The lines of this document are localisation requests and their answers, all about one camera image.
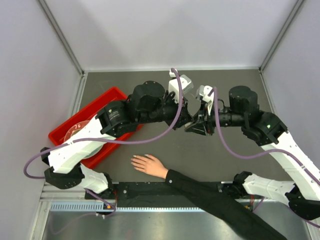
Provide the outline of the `black sleeved forearm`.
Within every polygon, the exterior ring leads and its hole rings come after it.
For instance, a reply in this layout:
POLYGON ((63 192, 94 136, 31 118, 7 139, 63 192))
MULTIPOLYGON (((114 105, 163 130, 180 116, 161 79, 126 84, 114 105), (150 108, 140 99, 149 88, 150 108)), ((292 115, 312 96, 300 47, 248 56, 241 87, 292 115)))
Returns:
POLYGON ((195 206, 219 218, 246 240, 285 240, 286 237, 246 209, 234 198, 182 173, 169 169, 165 183, 179 191, 195 206))

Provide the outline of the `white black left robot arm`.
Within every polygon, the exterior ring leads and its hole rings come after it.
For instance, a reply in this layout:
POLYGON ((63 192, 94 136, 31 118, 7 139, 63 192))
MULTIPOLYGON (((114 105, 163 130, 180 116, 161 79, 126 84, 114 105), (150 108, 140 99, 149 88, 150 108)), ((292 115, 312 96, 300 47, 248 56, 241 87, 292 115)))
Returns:
POLYGON ((75 186, 89 189, 102 198, 114 191, 112 180, 106 173, 96 172, 81 160, 103 146, 93 138, 116 140, 134 132, 138 125, 172 123, 179 106, 179 81, 169 81, 168 90, 155 81, 137 85, 126 100, 111 101, 89 120, 83 129, 66 141, 67 146, 53 150, 42 161, 49 165, 44 176, 47 183, 65 190, 75 186))

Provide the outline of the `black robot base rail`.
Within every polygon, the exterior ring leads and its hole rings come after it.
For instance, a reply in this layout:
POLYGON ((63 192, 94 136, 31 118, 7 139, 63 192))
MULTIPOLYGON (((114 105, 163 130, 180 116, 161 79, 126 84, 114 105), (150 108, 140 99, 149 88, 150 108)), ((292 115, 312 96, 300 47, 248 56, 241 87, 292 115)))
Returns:
MULTIPOLYGON (((215 191, 224 193, 233 199, 247 200, 249 195, 232 183, 202 182, 215 191)), ((164 182, 120 182, 111 190, 100 193, 104 200, 117 200, 117 206, 123 208, 177 208, 196 207, 179 191, 164 182)))

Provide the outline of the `person's bare hand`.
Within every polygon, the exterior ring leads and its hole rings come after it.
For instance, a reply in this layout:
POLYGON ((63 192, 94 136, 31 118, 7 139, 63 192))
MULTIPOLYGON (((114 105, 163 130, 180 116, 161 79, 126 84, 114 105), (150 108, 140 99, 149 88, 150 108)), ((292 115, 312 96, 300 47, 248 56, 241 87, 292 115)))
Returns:
POLYGON ((134 155, 131 164, 135 170, 161 179, 165 179, 169 171, 159 159, 149 154, 134 155))

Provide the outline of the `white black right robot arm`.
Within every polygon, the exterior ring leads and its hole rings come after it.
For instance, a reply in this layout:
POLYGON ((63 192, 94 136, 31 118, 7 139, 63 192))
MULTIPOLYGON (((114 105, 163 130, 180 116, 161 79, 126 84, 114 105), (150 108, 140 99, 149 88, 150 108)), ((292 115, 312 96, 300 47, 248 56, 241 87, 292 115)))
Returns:
POLYGON ((196 98, 199 111, 186 127, 187 132, 204 136, 222 134, 222 127, 240 127, 242 133, 263 149, 251 156, 231 154, 249 160, 271 155, 291 177, 277 181, 243 171, 233 180, 232 191, 239 198, 259 195, 288 206, 307 221, 320 222, 320 170, 301 150, 282 120, 272 112, 260 110, 258 95, 247 86, 229 90, 229 106, 218 107, 217 89, 200 86, 196 98))

